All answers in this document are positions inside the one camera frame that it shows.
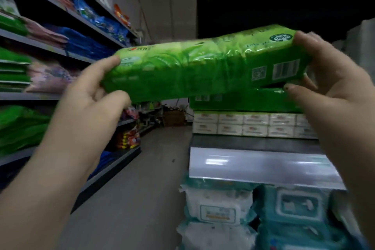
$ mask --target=floor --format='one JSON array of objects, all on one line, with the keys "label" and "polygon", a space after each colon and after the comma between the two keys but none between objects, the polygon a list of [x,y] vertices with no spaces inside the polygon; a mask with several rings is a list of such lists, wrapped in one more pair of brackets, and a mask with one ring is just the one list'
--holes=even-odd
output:
[{"label": "floor", "polygon": [[58,250],[175,250],[192,127],[158,128],[142,153],[70,217]]}]

